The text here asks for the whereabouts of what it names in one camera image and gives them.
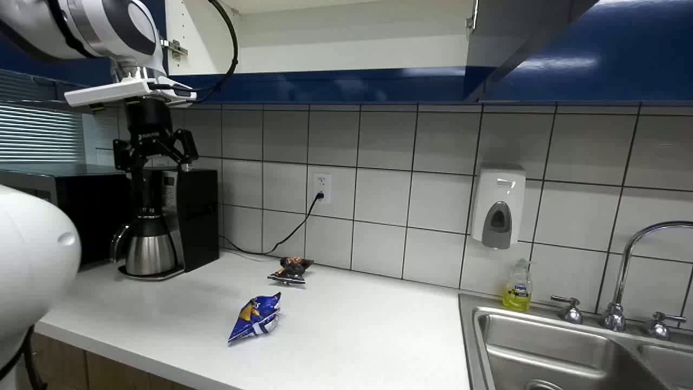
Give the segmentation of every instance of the white tile wall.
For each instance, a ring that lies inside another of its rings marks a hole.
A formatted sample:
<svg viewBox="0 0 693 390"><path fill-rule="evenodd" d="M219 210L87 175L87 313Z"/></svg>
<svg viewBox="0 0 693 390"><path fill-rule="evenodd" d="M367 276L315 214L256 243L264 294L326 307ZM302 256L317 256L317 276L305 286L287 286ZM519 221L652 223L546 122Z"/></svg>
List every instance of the white tile wall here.
<svg viewBox="0 0 693 390"><path fill-rule="evenodd" d="M261 252L261 210L220 205L220 233L245 252Z"/></svg>
<svg viewBox="0 0 693 390"><path fill-rule="evenodd" d="M412 168L415 113L364 113L360 167Z"/></svg>
<svg viewBox="0 0 693 390"><path fill-rule="evenodd" d="M352 221L321 218L307 221L305 256L321 265L348 269L351 267L351 232Z"/></svg>
<svg viewBox="0 0 693 390"><path fill-rule="evenodd" d="M618 201L618 185L548 182L539 210L537 243L607 252Z"/></svg>
<svg viewBox="0 0 693 390"><path fill-rule="evenodd" d="M226 157L259 161L261 109L226 109L220 138Z"/></svg>
<svg viewBox="0 0 693 390"><path fill-rule="evenodd" d="M375 223L408 223L409 172L357 170L355 218Z"/></svg>
<svg viewBox="0 0 693 390"><path fill-rule="evenodd" d="M305 165L264 165L264 207L305 211Z"/></svg>
<svg viewBox="0 0 693 390"><path fill-rule="evenodd" d="M352 269L401 276L404 262L404 228L355 223Z"/></svg>
<svg viewBox="0 0 693 390"><path fill-rule="evenodd" d="M355 197L355 168L338 168L338 167L309 167L307 168L307 197L305 205L318 194L315 188L317 175L331 178L331 198L318 201L315 214L352 218L352 197Z"/></svg>
<svg viewBox="0 0 693 390"><path fill-rule="evenodd" d="M525 204L522 204L519 240L535 240L539 194L541 194L541 182L526 179L526 184L525 184Z"/></svg>
<svg viewBox="0 0 693 390"><path fill-rule="evenodd" d="M264 157L284 162L305 162L307 110L264 113Z"/></svg>
<svg viewBox="0 0 693 390"><path fill-rule="evenodd" d="M633 131L633 114L559 114L546 178L622 184Z"/></svg>
<svg viewBox="0 0 693 390"><path fill-rule="evenodd" d="M693 190L693 117L642 117L627 185Z"/></svg>
<svg viewBox="0 0 693 390"><path fill-rule="evenodd" d="M271 252L274 243L284 240L298 223L304 214L285 214L285 211L271 211L264 210L261 214L261 248ZM278 256L305 256L305 228L302 228L285 244L281 244L274 253Z"/></svg>
<svg viewBox="0 0 693 390"><path fill-rule="evenodd" d="M198 167L220 167L222 232L248 248L259 243L268 248L297 228L315 197L311 175L329 172L333 201L318 204L279 256L305 248L331 267L483 294L495 294L509 267L533 256L539 301L578 294L585 309L596 309L612 292L616 259L604 267L607 257L618 257L633 232L693 218L691 113L691 105L232 105L179 110L175 124L194 131L205 156ZM111 137L122 131L124 113L89 122L104 124L85 137L89 161L111 162ZM530 175L525 243L509 252L462 233L468 172L486 162L519 165ZM691 243L688 229L668 229L635 248L649 257L635 262L627 279L630 313L675 313L687 305L693 321Z"/></svg>
<svg viewBox="0 0 693 390"><path fill-rule="evenodd" d="M585 309L596 309L607 253L535 244L533 299L577 297Z"/></svg>
<svg viewBox="0 0 693 390"><path fill-rule="evenodd" d="M480 114L421 113L415 170L472 172Z"/></svg>
<svg viewBox="0 0 693 390"><path fill-rule="evenodd" d="M309 162L355 167L360 142L357 110L309 113Z"/></svg>
<svg viewBox="0 0 693 390"><path fill-rule="evenodd" d="M414 172L409 224L465 232L472 178Z"/></svg>
<svg viewBox="0 0 693 390"><path fill-rule="evenodd" d="M404 279L457 287L462 253L462 233L409 229Z"/></svg>
<svg viewBox="0 0 693 390"><path fill-rule="evenodd" d="M682 325L684 328L693 328L693 286L688 284L688 299L684 307L687 322Z"/></svg>
<svg viewBox="0 0 693 390"><path fill-rule="evenodd" d="M486 114L478 167L519 165L529 178L544 178L552 114Z"/></svg>
<svg viewBox="0 0 693 390"><path fill-rule="evenodd" d="M261 205L261 162L222 161L220 204Z"/></svg>

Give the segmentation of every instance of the faucet handle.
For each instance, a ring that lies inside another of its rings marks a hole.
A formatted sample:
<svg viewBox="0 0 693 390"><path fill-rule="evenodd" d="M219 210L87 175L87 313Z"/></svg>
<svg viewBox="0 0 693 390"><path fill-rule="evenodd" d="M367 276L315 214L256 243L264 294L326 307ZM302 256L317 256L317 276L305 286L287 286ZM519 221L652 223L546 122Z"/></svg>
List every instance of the faucet handle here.
<svg viewBox="0 0 693 390"><path fill-rule="evenodd" d="M557 301L557 304L567 304L565 309L560 309L560 318L565 318L567 322L583 322L583 311L578 309L581 305L581 299L577 297L550 297L550 301Z"/></svg>
<svg viewBox="0 0 693 390"><path fill-rule="evenodd" d="M684 317L669 317L669 313L657 311L657 313L652 317L652 322L649 322L649 327L648 327L648 334L655 335L655 338L668 340L669 334L671 334L671 328L668 327L664 321L687 322Z"/></svg>

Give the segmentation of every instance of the stainless steel sink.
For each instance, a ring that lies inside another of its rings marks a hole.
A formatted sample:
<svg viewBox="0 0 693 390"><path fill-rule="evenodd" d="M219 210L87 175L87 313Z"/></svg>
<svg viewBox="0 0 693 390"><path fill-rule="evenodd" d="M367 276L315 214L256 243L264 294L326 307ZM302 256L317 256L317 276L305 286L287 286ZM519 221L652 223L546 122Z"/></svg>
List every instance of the stainless steel sink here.
<svg viewBox="0 0 693 390"><path fill-rule="evenodd" d="M642 344L644 360L675 390L693 390L693 349Z"/></svg>
<svg viewBox="0 0 693 390"><path fill-rule="evenodd" d="M462 294L472 390L693 390L693 349Z"/></svg>

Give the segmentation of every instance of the kitchen counter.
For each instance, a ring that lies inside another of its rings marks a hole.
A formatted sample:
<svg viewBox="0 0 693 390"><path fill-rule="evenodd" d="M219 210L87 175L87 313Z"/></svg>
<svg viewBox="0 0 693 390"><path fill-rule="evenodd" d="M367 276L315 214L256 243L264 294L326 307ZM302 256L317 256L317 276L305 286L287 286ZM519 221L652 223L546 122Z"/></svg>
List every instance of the kitchen counter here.
<svg viewBox="0 0 693 390"><path fill-rule="evenodd" d="M305 287L267 279L278 259L226 253L169 281L78 275L37 332L190 387L468 390L457 292L307 271ZM281 291L268 335L228 344L238 309Z"/></svg>

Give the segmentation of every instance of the wooden cabinet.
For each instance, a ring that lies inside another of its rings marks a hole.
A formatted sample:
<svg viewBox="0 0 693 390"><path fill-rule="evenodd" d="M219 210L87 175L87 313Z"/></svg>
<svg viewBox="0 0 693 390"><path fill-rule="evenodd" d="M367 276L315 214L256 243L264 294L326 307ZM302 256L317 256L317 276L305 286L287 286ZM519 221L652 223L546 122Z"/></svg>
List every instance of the wooden cabinet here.
<svg viewBox="0 0 693 390"><path fill-rule="evenodd" d="M38 334L32 335L32 349L37 370L49 390L186 390ZM31 390L23 363L19 366L19 390Z"/></svg>

